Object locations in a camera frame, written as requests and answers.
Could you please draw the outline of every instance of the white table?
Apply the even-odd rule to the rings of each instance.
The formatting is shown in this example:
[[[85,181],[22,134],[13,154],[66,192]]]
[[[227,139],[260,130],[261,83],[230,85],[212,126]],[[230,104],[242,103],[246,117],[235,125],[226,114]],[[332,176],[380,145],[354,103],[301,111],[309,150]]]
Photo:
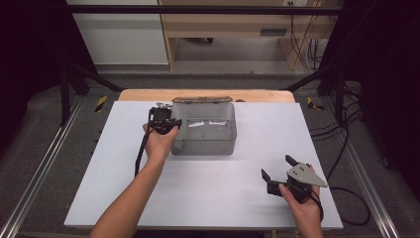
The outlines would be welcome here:
[[[295,223],[283,198],[266,193],[261,169],[286,180],[284,156],[312,164],[325,179],[300,105],[234,103],[238,138],[232,156],[169,155],[139,221],[153,229],[282,229]],[[113,105],[64,225],[91,228],[134,176],[152,101]],[[141,167],[147,159],[143,155]],[[321,188],[324,229],[343,224],[328,188]]]

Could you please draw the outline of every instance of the gray floor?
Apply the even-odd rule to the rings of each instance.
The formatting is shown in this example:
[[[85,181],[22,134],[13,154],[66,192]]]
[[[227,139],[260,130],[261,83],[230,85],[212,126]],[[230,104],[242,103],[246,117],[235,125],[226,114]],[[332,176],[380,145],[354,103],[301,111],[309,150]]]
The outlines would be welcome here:
[[[261,55],[249,53],[250,46],[255,46],[253,49],[256,52],[263,50],[260,45],[264,45],[264,49],[277,49],[275,41],[260,43],[255,40],[243,40],[235,43],[237,47],[235,49],[232,49],[232,41],[215,39],[214,45],[210,46],[204,45],[205,43],[202,43],[201,40],[187,39],[183,41],[179,45],[177,65],[174,71],[164,68],[137,72],[127,71],[125,74],[104,71],[104,75],[119,85],[131,88],[278,89],[308,73],[304,68],[297,71],[286,70],[284,57],[272,54],[272,51]],[[31,209],[23,220],[20,232],[72,235],[88,233],[88,231],[66,228],[62,223],[67,213],[68,204],[74,198],[91,153],[95,149],[95,141],[100,137],[100,131],[112,107],[112,101],[118,98],[118,93],[101,88],[93,82],[91,85],[93,88],[89,95],[84,97],[74,124]],[[313,98],[315,105],[324,103],[324,100],[317,97],[311,88],[308,86],[296,91],[296,101],[301,104],[309,129],[325,127],[333,122],[328,112],[307,107],[307,96]],[[102,95],[107,95],[108,100],[101,112],[94,112],[96,103]],[[35,95],[29,102],[28,112],[9,148],[1,152],[0,224],[2,225],[12,213],[53,140],[60,120],[59,104],[58,87]],[[350,138],[385,205],[386,211],[394,222],[399,236],[420,237],[418,230],[420,225],[419,202],[397,171],[383,167],[381,154],[363,120],[357,120],[351,125]],[[314,146],[320,158],[322,170],[326,174],[336,160],[342,143],[338,136],[334,136],[327,140],[314,141]],[[332,175],[330,185],[342,186],[362,195],[360,185],[349,162],[349,156],[345,154]],[[333,194],[339,212],[344,218],[352,221],[362,221],[365,218],[365,208],[356,198],[340,191],[333,191]],[[345,223],[343,230],[326,231],[326,236],[382,237],[382,234],[372,217],[365,226],[353,226]],[[278,237],[293,237],[293,232],[279,231]]]

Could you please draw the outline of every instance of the hazard tape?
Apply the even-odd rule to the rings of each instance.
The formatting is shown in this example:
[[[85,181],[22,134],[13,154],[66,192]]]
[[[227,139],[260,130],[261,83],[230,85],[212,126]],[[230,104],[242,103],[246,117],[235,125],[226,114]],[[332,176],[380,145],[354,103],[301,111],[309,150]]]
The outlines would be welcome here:
[[[106,99],[107,99],[107,96],[101,96],[101,98],[99,98],[98,104],[96,105],[96,108],[95,108],[95,112],[100,112],[102,110],[102,107],[104,106]]]
[[[325,108],[323,106],[315,106],[314,103],[312,102],[311,97],[308,97],[308,108],[309,109],[316,109],[316,110],[319,110],[319,111],[325,110]]]

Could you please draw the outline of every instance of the gray plastic box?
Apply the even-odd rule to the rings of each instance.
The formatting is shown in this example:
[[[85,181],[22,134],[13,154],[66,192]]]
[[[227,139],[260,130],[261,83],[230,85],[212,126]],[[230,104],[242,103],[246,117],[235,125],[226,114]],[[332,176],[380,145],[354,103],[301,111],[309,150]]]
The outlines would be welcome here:
[[[231,102],[173,103],[172,117],[182,119],[171,152],[176,156],[232,155],[237,128]]]

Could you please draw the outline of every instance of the floor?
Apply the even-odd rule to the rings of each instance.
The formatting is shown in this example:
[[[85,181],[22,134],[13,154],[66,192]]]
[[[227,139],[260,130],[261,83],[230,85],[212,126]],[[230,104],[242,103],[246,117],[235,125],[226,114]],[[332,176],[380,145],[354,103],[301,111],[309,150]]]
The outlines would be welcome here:
[[[215,39],[213,44],[204,40],[185,39],[180,42],[173,71],[161,66],[137,66],[135,70],[128,67],[121,71],[115,67],[103,67],[101,73],[110,81],[131,88],[264,88],[280,89],[303,78],[310,73],[307,68],[295,71],[287,69],[284,56],[276,40],[257,41],[255,39]],[[0,224],[5,227],[19,199],[25,193],[34,175],[39,174],[39,165],[46,165],[43,177],[36,177],[41,186],[31,187],[32,194],[27,195],[31,206],[20,211],[23,217],[16,219],[16,229],[21,237],[65,237],[62,234],[85,236],[88,231],[64,227],[63,219],[77,191],[78,185],[89,163],[95,142],[106,122],[118,93],[107,90],[93,81],[89,81],[92,89],[87,96],[71,95],[73,102],[81,101],[77,115],[53,160],[48,164],[44,160],[47,150],[60,129],[59,88],[35,95],[29,102],[28,112],[7,150],[0,156]],[[319,97],[316,93],[316,82],[294,92],[300,103],[308,129],[314,135],[313,141],[322,170],[326,174],[334,165],[343,146],[344,133],[339,130],[322,134],[322,129],[334,123],[331,107],[334,96]],[[107,102],[101,112],[94,112],[98,99],[107,95]],[[308,107],[308,97],[316,107]],[[353,98],[346,97],[346,105]],[[351,121],[355,119],[349,130],[350,144],[332,173],[331,186],[350,189],[365,200],[375,200],[366,194],[364,181],[360,180],[360,172],[355,171],[356,161],[361,162],[373,187],[373,194],[380,201],[379,207],[371,206],[372,217],[367,224],[360,223],[368,213],[361,201],[341,189],[333,191],[336,205],[345,222],[343,230],[326,231],[326,237],[383,237],[381,215],[388,215],[391,228],[395,228],[396,236],[388,237],[420,237],[417,227],[420,225],[420,204],[413,196],[398,171],[383,167],[381,153],[363,121],[363,114],[357,106],[349,109],[353,112]],[[385,212],[376,209],[384,208]],[[270,237],[270,232],[216,234],[222,237]],[[277,237],[295,237],[294,231],[278,231]]]

